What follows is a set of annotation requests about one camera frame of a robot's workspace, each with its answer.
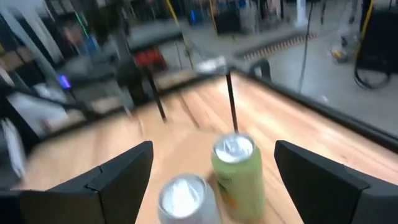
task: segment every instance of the cable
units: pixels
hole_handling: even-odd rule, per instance
[[[362,44],[363,44],[363,40],[365,38],[365,34],[366,34],[366,28],[368,28],[368,24],[371,18],[371,14],[373,11],[373,4],[374,1],[371,0],[370,4],[369,4],[369,9],[366,13],[366,17],[365,17],[365,21],[363,23],[363,28],[362,28],[362,32],[361,32],[361,42],[359,43],[359,47],[358,47],[358,51],[356,53],[356,61],[355,61],[355,68],[354,68],[354,80],[356,82],[356,84],[359,85],[359,87],[364,88],[364,89],[368,89],[368,90],[377,90],[377,89],[381,89],[384,88],[385,86],[387,86],[390,81],[391,81],[391,71],[389,71],[388,68],[388,62],[385,61],[383,58],[380,58],[380,60],[383,62],[383,64],[386,66],[386,71],[385,71],[385,78],[380,81],[377,84],[370,84],[365,78],[362,79],[359,74],[358,74],[358,59],[362,50]]]
[[[313,2],[311,2],[310,13],[308,16],[307,33],[305,34],[304,59],[303,59],[303,64],[301,66],[300,78],[298,80],[298,92],[299,93],[301,93],[301,90],[303,88],[305,64],[307,63],[308,36],[310,35],[310,23],[311,23],[312,8],[313,8]]]

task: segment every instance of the can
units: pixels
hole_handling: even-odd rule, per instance
[[[236,133],[223,136],[214,146],[211,163],[231,218],[262,220],[266,205],[262,159],[252,138]]]
[[[181,174],[160,191],[161,224],[221,224],[213,189],[195,174]]]

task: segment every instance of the wheel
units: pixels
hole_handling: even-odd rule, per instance
[[[260,58],[249,67],[249,75],[271,80],[271,70],[266,58]]]

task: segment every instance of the black rod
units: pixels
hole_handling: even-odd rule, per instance
[[[238,133],[238,120],[236,119],[236,110],[235,110],[235,101],[234,101],[234,92],[232,89],[232,80],[231,80],[231,72],[226,74],[226,84],[228,86],[228,95],[229,95],[229,104],[231,105],[231,114],[232,114],[232,122],[234,124],[234,130]]]
[[[154,77],[150,73],[148,73],[147,77],[148,77],[148,81],[149,81],[149,84],[150,84],[150,88],[152,89],[152,92],[154,94],[154,98],[155,98],[157,107],[159,109],[160,115],[162,116],[163,121],[166,121],[167,120],[166,114],[164,113],[162,102],[160,101],[159,93],[158,93],[158,91],[156,89]]]

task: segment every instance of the wooden surface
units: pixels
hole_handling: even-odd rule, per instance
[[[240,131],[254,138],[264,163],[267,207],[266,219],[260,223],[302,223],[274,161],[274,144],[278,139],[398,184],[398,155],[257,83],[233,76],[233,85]],[[136,223],[159,222],[158,193],[177,174],[197,173],[217,193],[211,150],[221,133],[232,130],[225,79],[176,93],[163,102],[167,124],[153,104],[132,116],[113,117],[39,146],[30,159],[27,177],[18,188],[51,188],[143,140],[151,140],[154,163]],[[233,222],[223,214],[223,223]]]

